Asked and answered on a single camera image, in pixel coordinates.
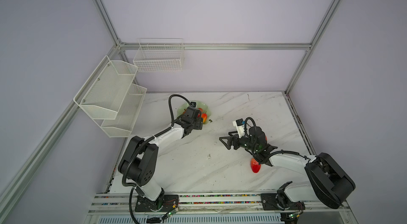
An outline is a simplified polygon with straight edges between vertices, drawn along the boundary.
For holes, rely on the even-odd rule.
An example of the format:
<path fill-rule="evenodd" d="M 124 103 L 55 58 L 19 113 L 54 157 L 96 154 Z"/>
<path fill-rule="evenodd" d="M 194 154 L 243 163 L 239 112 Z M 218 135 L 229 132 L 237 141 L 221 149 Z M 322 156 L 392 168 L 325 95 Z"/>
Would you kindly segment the red fake strawberry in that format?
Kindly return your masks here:
<path fill-rule="evenodd" d="M 257 162 L 254 158 L 251 159 L 250 161 L 250 167 L 253 173 L 259 173 L 261 169 L 261 164 Z"/>

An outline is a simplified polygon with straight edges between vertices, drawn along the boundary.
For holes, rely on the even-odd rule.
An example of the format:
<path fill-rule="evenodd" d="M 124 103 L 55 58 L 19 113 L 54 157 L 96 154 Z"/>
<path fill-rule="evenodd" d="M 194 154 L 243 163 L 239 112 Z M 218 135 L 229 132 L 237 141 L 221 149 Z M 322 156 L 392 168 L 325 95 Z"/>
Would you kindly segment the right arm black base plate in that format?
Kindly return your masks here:
<path fill-rule="evenodd" d="M 302 201 L 292 202 L 287 196 L 278 193 L 263 193 L 260 194 L 261 203 L 264 210 L 299 210 L 305 209 L 305 204 Z"/>

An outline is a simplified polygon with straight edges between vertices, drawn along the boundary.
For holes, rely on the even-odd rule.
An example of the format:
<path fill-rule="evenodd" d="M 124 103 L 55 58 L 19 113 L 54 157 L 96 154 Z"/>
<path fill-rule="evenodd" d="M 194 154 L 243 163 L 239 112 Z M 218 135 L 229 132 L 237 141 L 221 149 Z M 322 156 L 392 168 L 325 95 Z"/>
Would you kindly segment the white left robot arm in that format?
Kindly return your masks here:
<path fill-rule="evenodd" d="M 154 178 L 160 150 L 202 127 L 202 110 L 191 102 L 168 128 L 149 138 L 131 138 L 118 167 L 122 185 L 135 189 L 138 199 L 150 210 L 160 210 L 164 205 L 165 192 Z"/>

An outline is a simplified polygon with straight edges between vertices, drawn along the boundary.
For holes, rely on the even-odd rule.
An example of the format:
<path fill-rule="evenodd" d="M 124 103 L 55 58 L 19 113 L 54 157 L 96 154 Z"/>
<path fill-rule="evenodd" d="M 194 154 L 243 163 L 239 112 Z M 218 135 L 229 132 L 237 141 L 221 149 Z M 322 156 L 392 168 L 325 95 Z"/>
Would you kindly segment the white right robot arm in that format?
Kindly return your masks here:
<path fill-rule="evenodd" d="M 302 183 L 288 181 L 278 188 L 272 199 L 264 199 L 265 204 L 279 210 L 302 207 L 306 201 L 320 201 L 331 209 L 338 209 L 356 188 L 354 181 L 329 154 L 304 155 L 278 150 L 268 143 L 260 127 L 251 127 L 248 131 L 239 127 L 219 140 L 228 150 L 243 148 L 259 165 L 285 168 L 308 178 Z"/>

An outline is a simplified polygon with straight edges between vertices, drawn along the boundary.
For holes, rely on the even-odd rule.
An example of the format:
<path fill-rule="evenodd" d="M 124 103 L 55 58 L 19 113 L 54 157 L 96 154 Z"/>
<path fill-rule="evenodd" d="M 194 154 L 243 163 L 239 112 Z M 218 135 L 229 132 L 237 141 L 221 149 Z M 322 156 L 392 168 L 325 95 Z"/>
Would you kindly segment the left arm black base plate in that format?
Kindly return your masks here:
<path fill-rule="evenodd" d="M 134 203 L 135 212 L 168 212 L 173 206 L 178 205 L 179 196 L 176 194 L 165 194 L 158 197 L 156 201 L 138 196 Z"/>

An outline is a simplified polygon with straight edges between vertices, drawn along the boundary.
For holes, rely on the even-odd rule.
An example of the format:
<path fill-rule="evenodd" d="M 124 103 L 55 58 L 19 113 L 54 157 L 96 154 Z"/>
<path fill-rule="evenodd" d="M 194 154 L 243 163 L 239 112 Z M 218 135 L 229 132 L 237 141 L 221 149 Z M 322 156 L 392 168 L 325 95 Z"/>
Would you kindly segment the orange yellow fake mango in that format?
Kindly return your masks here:
<path fill-rule="evenodd" d="M 202 117 L 203 123 L 206 123 L 207 118 L 208 118 L 207 114 L 206 114 L 206 113 L 202 113 L 202 114 L 201 114 L 201 117 Z"/>

